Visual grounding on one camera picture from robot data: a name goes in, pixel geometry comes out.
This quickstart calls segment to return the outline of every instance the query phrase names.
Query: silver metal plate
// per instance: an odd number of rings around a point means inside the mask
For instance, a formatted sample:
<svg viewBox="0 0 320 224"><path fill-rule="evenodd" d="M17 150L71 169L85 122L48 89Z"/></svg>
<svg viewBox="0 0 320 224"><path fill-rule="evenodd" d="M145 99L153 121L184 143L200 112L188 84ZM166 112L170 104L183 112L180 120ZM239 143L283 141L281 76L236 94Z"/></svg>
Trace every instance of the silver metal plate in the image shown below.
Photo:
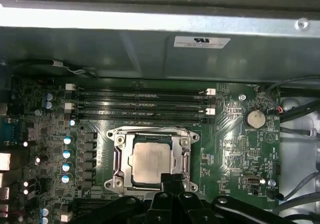
<svg viewBox="0 0 320 224"><path fill-rule="evenodd" d="M161 183L161 173L170 173L170 145L136 143L133 149L132 176L136 183Z"/></svg>
<svg viewBox="0 0 320 224"><path fill-rule="evenodd" d="M136 141L145 137L146 142ZM107 132L114 141L113 178L104 188L120 195L144 196L161 188L161 173L182 174L186 191L196 192L198 186L190 182L191 144L199 134L177 127L123 126ZM156 140L167 140L159 143Z"/></svg>

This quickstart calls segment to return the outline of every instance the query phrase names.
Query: wire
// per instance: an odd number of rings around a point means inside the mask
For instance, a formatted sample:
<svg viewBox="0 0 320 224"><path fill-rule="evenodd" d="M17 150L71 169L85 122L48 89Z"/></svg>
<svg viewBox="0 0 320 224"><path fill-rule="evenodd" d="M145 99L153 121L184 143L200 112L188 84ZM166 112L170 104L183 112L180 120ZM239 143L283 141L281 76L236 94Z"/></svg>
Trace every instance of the wire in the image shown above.
<svg viewBox="0 0 320 224"><path fill-rule="evenodd" d="M308 182L310 182L313 178L317 177L320 175L320 172L314 172L311 173L309 176L304 178L297 186L295 189L293 189L288 195L284 197L284 201L287 201L289 198L291 198L294 194L296 194L304 185L306 185Z"/></svg>
<svg viewBox="0 0 320 224"><path fill-rule="evenodd" d="M315 100L313 102L307 103L303 106L294 108L280 116L280 122L284 123L302 116L305 116L309 113L317 111L320 108L320 100Z"/></svg>
<svg viewBox="0 0 320 224"><path fill-rule="evenodd" d="M318 193L310 193L310 194L306 194L306 195L302 195L300 197L291 199L289 201L286 201L285 203L282 203L281 205L279 205L278 207L276 207L272 213L279 215L279 212L282 212L283 210L289 209L289 208L293 208L296 206L300 206L303 204L307 204L307 203L314 203L320 201L320 192Z"/></svg>
<svg viewBox="0 0 320 224"><path fill-rule="evenodd" d="M297 81L301 81L301 80L305 80L305 79L316 79L316 78L320 78L320 75L310 75L310 76L302 76L302 77L296 77L296 78L290 78L290 79L286 79L283 80L281 82L278 83L274 83L273 85L271 85L266 91L265 91L265 95L267 97L267 99L276 107L279 108L280 106L278 105L278 103L273 99L272 95L271 95L271 90L273 90L274 88L281 86L283 84L286 83L292 83L292 82L297 82Z"/></svg>
<svg viewBox="0 0 320 224"><path fill-rule="evenodd" d="M95 77L97 76L94 73L88 72L87 70L84 70L83 67L79 65L69 64L69 63L63 63L61 61L51 60L51 59L28 59L24 61L17 61L15 62L13 66L13 70L17 70L22 67L28 67L33 65L49 65L54 67L61 67L66 68L69 72L75 74L75 75L86 75L88 77Z"/></svg>
<svg viewBox="0 0 320 224"><path fill-rule="evenodd" d="M310 130L290 129L290 128L284 128L284 127L280 127L280 132L289 133L289 134L297 134L297 135L308 136L308 137L310 137L312 135Z"/></svg>
<svg viewBox="0 0 320 224"><path fill-rule="evenodd" d="M306 221L317 221L318 219L315 218L313 215L310 214L293 214L284 217L289 221L297 221L297 220L306 220Z"/></svg>

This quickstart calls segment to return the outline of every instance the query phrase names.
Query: black cable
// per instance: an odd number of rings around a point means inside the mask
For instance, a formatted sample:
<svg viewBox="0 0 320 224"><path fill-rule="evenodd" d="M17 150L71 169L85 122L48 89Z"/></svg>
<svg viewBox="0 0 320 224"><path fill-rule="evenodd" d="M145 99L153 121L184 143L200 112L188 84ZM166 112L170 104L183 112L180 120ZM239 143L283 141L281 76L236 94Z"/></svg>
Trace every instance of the black cable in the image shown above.
<svg viewBox="0 0 320 224"><path fill-rule="evenodd" d="M315 98L320 97L320 90L310 88L281 88L281 98L285 97L308 97Z"/></svg>
<svg viewBox="0 0 320 224"><path fill-rule="evenodd" d="M320 78L320 75L310 75L310 76L302 76L302 77L296 77L296 78L290 78L290 79L286 79L283 80L281 82L278 83L274 83L273 85L271 85L266 91L265 91L265 95L267 97L267 99L275 106L275 107L279 107L279 105L277 104L277 102L273 99L272 95L271 95L271 90L273 90L274 88L281 86L283 84L286 83L292 83L292 82L296 82L296 81L301 81L301 80L305 80L305 79L316 79L316 78Z"/></svg>
<svg viewBox="0 0 320 224"><path fill-rule="evenodd" d="M302 129L290 129L290 128L280 127L280 132L289 133L289 134L298 134L302 136L310 136L309 130L302 130Z"/></svg>
<svg viewBox="0 0 320 224"><path fill-rule="evenodd" d="M294 108L282 114L280 116L280 122L284 123L284 122L305 116L309 113L317 111L319 108L320 108L320 100L315 100L313 102Z"/></svg>
<svg viewBox="0 0 320 224"><path fill-rule="evenodd" d="M293 214L293 215L286 216L284 218L289 221L297 221L297 220L315 221L314 217L308 214Z"/></svg>
<svg viewBox="0 0 320 224"><path fill-rule="evenodd" d="M314 203L320 201L320 192L318 193L310 193L306 195L302 195L300 197L291 199L289 201L286 201L285 203L282 203L278 207L276 207L272 213L278 215L279 212L282 212L283 210L293 208L296 206L300 206L307 203Z"/></svg>
<svg viewBox="0 0 320 224"><path fill-rule="evenodd" d="M294 194L296 194L304 185L306 185L308 182L310 182L313 178L316 176L320 175L320 172L314 172L311 173L309 176L304 178L297 186L295 189L293 189L288 195L284 197L284 201L287 201L289 198L291 198Z"/></svg>

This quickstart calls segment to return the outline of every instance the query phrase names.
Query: white label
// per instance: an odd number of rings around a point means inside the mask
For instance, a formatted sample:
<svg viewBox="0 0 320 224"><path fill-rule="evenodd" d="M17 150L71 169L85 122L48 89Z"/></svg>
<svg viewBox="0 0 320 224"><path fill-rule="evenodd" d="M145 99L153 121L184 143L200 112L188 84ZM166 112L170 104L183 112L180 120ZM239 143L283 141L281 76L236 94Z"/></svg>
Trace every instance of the white label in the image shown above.
<svg viewBox="0 0 320 224"><path fill-rule="evenodd" d="M224 48L230 38L176 36L174 47L181 48Z"/></svg>

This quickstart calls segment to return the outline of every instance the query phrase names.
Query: capacitor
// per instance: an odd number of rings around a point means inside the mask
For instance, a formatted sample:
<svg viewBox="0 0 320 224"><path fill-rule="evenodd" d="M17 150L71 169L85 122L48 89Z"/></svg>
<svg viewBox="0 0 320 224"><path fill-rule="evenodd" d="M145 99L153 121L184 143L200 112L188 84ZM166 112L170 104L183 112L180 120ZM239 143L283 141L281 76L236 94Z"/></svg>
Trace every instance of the capacitor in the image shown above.
<svg viewBox="0 0 320 224"><path fill-rule="evenodd" d="M52 222L52 216L48 215L46 217L41 218L40 223L41 224L49 224Z"/></svg>
<svg viewBox="0 0 320 224"><path fill-rule="evenodd" d="M33 184L35 184L35 183L36 183L36 179L35 179L35 178L31 178L30 180L25 181L25 182L23 183L23 186L24 186L24 187L29 187L29 186L31 186L31 185L33 185Z"/></svg>
<svg viewBox="0 0 320 224"><path fill-rule="evenodd" d="M49 160L48 155L41 155L35 158L36 163L44 163L44 162L47 162L48 160Z"/></svg>
<svg viewBox="0 0 320 224"><path fill-rule="evenodd" d="M29 193L32 193L36 190L35 185L28 186L26 189L24 189L23 194L28 195Z"/></svg>
<svg viewBox="0 0 320 224"><path fill-rule="evenodd" d="M75 120L71 119L71 120L69 121L69 126L70 126L70 127L73 127L73 126L75 126L75 125L76 125Z"/></svg>
<svg viewBox="0 0 320 224"><path fill-rule="evenodd" d="M23 222L24 222L23 216L19 216L19 217L18 217L18 222L20 222L20 223L23 223Z"/></svg>
<svg viewBox="0 0 320 224"><path fill-rule="evenodd" d="M72 174L68 173L68 174L62 176L61 181L62 181L62 183L67 184L71 178L72 178Z"/></svg>
<svg viewBox="0 0 320 224"><path fill-rule="evenodd" d="M39 110L39 109L36 109L36 110L34 111L34 115L36 115L37 117L40 117L40 116L42 115L42 111Z"/></svg>
<svg viewBox="0 0 320 224"><path fill-rule="evenodd" d="M35 140L30 140L30 141L24 141L23 146L24 147L34 147L37 145L37 142Z"/></svg>
<svg viewBox="0 0 320 224"><path fill-rule="evenodd" d="M43 217L46 217L51 213L52 213L52 206L49 206L49 205L44 207L44 208L42 208L41 211L40 211L40 214Z"/></svg>
<svg viewBox="0 0 320 224"><path fill-rule="evenodd" d="M55 99L55 97L52 93L46 93L44 97L47 101L52 101Z"/></svg>
<svg viewBox="0 0 320 224"><path fill-rule="evenodd" d="M64 139L63 139L63 143L66 144L66 145L69 145L71 144L73 141L74 141L74 137L73 136L66 136Z"/></svg>
<svg viewBox="0 0 320 224"><path fill-rule="evenodd" d="M72 162L67 162L67 163L62 165L62 170L64 172L68 172L73 167L74 167L74 164Z"/></svg>
<svg viewBox="0 0 320 224"><path fill-rule="evenodd" d="M260 110L252 110L245 114L244 122L252 128L261 128L266 123L266 116Z"/></svg>
<svg viewBox="0 0 320 224"><path fill-rule="evenodd" d="M74 154L74 151L73 150L65 150L63 153L62 153L62 156L63 158L69 158L71 157L72 155Z"/></svg>
<svg viewBox="0 0 320 224"><path fill-rule="evenodd" d="M46 109L54 109L55 108L54 105L50 101L44 102L44 107Z"/></svg>

